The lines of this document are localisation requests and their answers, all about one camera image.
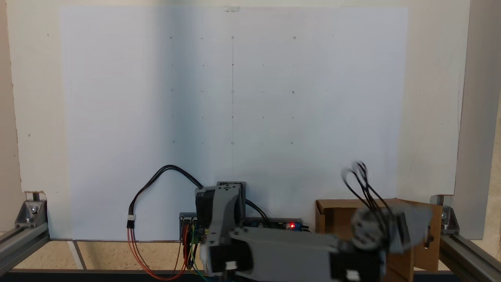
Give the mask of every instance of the red wire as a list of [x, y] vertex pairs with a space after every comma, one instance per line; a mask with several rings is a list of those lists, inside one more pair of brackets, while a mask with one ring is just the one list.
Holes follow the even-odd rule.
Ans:
[[[187, 233], [188, 232], [187, 232], [187, 227], [186, 227], [183, 230], [183, 234], [184, 234], [183, 239], [184, 239], [184, 242], [186, 242], [186, 235], [187, 235]], [[170, 278], [160, 277], [160, 276], [156, 275], [150, 269], [150, 267], [146, 264], [146, 262], [144, 261], [143, 257], [141, 256], [141, 253], [139, 252], [139, 248], [137, 247], [137, 241], [136, 241], [136, 238], [135, 238], [134, 229], [130, 229], [130, 230], [127, 229], [127, 243], [129, 244], [129, 249], [131, 250], [132, 254], [134, 255], [134, 258], [139, 263], [139, 265], [141, 266], [141, 268], [143, 268], [144, 271], [146, 271], [149, 275], [151, 275], [152, 277], [154, 277], [156, 279], [159, 279], [159, 280], [162, 280], [162, 281], [175, 280], [175, 279], [178, 279], [184, 273], [184, 271], [186, 270], [187, 256], [184, 257], [183, 267], [181, 268], [181, 271], [176, 276], [170, 277]], [[176, 270], [177, 263], [179, 261], [180, 250], [181, 250], [181, 243], [179, 243], [179, 248], [177, 250], [177, 260], [176, 260], [176, 265], [174, 266], [174, 271]]]
[[184, 266], [183, 268], [181, 269], [181, 272], [178, 273], [176, 276], [174, 277], [171, 277], [171, 278], [165, 278], [165, 277], [160, 277], [160, 276], [157, 276], [149, 267], [147, 267], [147, 265], [145, 266], [145, 262], [143, 260], [143, 262], [141, 262], [141, 260], [139, 259], [140, 257], [140, 254], [138, 254], [138, 250], [136, 250], [137, 248], [137, 242], [135, 240], [135, 236], [134, 236], [134, 231], [131, 230], [130, 231], [130, 236], [131, 238], [129, 238], [129, 240], [132, 240], [132, 248], [131, 248], [131, 251], [133, 252], [134, 254], [134, 257], [136, 258], [136, 260], [138, 261], [138, 263], [141, 265], [141, 267], [148, 273], [150, 274], [152, 277], [156, 278], [156, 279], [159, 279], [159, 280], [163, 280], [163, 281], [170, 281], [170, 280], [174, 280], [174, 279], [177, 279], [179, 278], [183, 273], [184, 273], [184, 270], [185, 270], [185, 265], [186, 265], [186, 257], [185, 257], [185, 260], [184, 260]]

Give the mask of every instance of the circuit board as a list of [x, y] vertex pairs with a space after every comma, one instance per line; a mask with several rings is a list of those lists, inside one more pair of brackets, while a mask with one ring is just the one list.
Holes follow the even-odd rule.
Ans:
[[[248, 217], [243, 221], [246, 227], [262, 227], [290, 230], [294, 232], [310, 232], [309, 227], [303, 225], [303, 221], [299, 218], [269, 218], [271, 226], [267, 226], [265, 221], [260, 217]], [[207, 239], [208, 227], [197, 224], [197, 216], [194, 212], [182, 212], [179, 214], [179, 240], [183, 242], [183, 230], [189, 227], [187, 237], [191, 238], [193, 227], [195, 228], [195, 242], [204, 243]]]

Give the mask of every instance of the white board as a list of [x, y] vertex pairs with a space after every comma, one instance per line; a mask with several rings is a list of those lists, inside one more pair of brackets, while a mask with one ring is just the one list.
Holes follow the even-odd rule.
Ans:
[[[354, 160], [395, 197], [407, 12], [61, 8], [73, 238], [124, 240], [165, 164], [247, 181], [269, 216], [310, 226], [314, 200], [353, 198], [340, 172]], [[194, 210], [194, 186], [165, 173], [136, 204], [138, 239], [176, 240]]]

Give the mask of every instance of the black cable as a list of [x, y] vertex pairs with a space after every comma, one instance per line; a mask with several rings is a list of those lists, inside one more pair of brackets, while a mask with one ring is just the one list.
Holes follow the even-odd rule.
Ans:
[[246, 199], [245, 200], [245, 204], [248, 205], [248, 206], [250, 206], [251, 208], [255, 209], [261, 215], [261, 217], [263, 218], [263, 220], [265, 221], [265, 223], [268, 225], [268, 227], [272, 226], [272, 223], [270, 222], [270, 220], [266, 216], [265, 212], [262, 209], [260, 209], [255, 203], [253, 203], [250, 200]]
[[[348, 184], [348, 181], [346, 180], [346, 178], [349, 174], [353, 174], [355, 176], [355, 179], [357, 180], [358, 184], [360, 185], [360, 188], [362, 189], [362, 192], [363, 192], [364, 197], [365, 197], [365, 201]], [[371, 191], [384, 204], [384, 206], [388, 210], [388, 213], [390, 215], [390, 219], [394, 220], [395, 216], [393, 215], [393, 212], [391, 211], [390, 207], [386, 204], [386, 202], [383, 200], [383, 198], [381, 198], [381, 196], [379, 196], [379, 194], [376, 191], [374, 191], [372, 186], [370, 186], [368, 178], [367, 178], [367, 166], [363, 162], [357, 162], [354, 164], [353, 169], [344, 170], [342, 172], [342, 178], [343, 178], [343, 182], [345, 183], [346, 187], [348, 187], [348, 189], [358, 199], [360, 199], [360, 201], [362, 201], [362, 203], [364, 203], [364, 205], [367, 206], [367, 208], [372, 212], [372, 214], [374, 215], [374, 217], [376, 218], [376, 220], [378, 222], [379, 228], [381, 229], [383, 234], [385, 234], [384, 244], [387, 244], [385, 247], [388, 247], [389, 237], [390, 237], [389, 222], [388, 222], [389, 219], [387, 217], [385, 217], [381, 207], [378, 205], [378, 203], [372, 197]]]
[[129, 206], [129, 215], [134, 215], [134, 204], [136, 203], [136, 200], [137, 200], [137, 197], [139, 197], [139, 195], [141, 193], [144, 192], [144, 190], [146, 190], [148, 187], [151, 186], [151, 184], [153, 184], [153, 182], [155, 182], [162, 173], [168, 171], [168, 170], [175, 170], [181, 174], [183, 174], [186, 178], [188, 178], [193, 184], [195, 184], [197, 187], [201, 188], [203, 187], [203, 185], [197, 180], [195, 179], [195, 177], [191, 176], [188, 172], [186, 172], [185, 170], [183, 170], [182, 168], [178, 167], [178, 166], [175, 166], [175, 165], [166, 165], [162, 168], [160, 168], [154, 175], [153, 177], [146, 183], [146, 185], [144, 185], [143, 188], [141, 188], [141, 190], [139, 190], [139, 192], [137, 192], [136, 196], [134, 197], [134, 199], [132, 200], [132, 202], [130, 203], [130, 206]]

